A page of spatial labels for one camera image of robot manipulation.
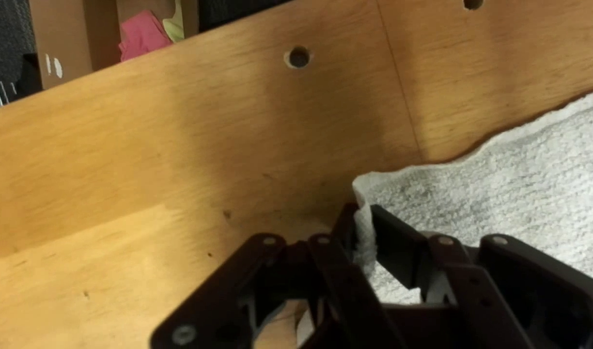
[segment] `white towel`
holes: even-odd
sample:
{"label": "white towel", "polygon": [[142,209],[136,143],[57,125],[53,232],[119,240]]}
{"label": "white towel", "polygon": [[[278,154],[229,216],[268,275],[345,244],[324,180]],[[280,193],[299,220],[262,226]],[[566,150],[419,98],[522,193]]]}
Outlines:
{"label": "white towel", "polygon": [[[361,261],[374,265],[369,205],[417,230],[448,232],[477,246],[504,232],[593,277],[593,94],[495,135],[448,164],[371,172],[353,182],[361,211]],[[384,302],[415,302],[378,263],[371,277]]]}

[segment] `cardboard box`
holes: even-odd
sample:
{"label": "cardboard box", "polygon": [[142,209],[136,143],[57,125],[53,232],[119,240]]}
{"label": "cardboard box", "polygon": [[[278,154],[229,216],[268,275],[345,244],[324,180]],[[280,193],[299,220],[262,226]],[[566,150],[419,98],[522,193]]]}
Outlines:
{"label": "cardboard box", "polygon": [[[198,32],[198,0],[183,0],[186,36]],[[121,21],[142,9],[159,19],[175,0],[31,0],[43,87],[55,87],[121,61]]]}

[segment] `wooden surface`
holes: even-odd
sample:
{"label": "wooden surface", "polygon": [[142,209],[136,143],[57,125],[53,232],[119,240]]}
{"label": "wooden surface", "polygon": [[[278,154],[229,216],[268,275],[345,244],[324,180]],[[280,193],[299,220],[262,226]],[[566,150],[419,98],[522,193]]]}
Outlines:
{"label": "wooden surface", "polygon": [[593,0],[297,0],[6,106],[0,346],[146,346],[249,234],[592,88]]}

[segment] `pink fabric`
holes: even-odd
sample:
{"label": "pink fabric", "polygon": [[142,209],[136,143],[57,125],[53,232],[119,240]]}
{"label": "pink fabric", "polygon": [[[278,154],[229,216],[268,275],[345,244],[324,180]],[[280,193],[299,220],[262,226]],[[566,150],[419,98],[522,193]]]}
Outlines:
{"label": "pink fabric", "polygon": [[152,11],[140,11],[138,15],[126,19],[121,23],[121,30],[121,59],[130,59],[173,44],[173,40],[163,30],[161,21]]}

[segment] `plywood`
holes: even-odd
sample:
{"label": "plywood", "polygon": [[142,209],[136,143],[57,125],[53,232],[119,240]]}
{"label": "plywood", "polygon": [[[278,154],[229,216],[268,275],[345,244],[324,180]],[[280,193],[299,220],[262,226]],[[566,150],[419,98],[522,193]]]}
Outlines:
{"label": "plywood", "polygon": [[249,234],[417,162],[404,100],[376,1],[299,0],[2,108],[0,346],[146,346]]}
{"label": "plywood", "polygon": [[380,0],[427,160],[593,90],[593,0]]}

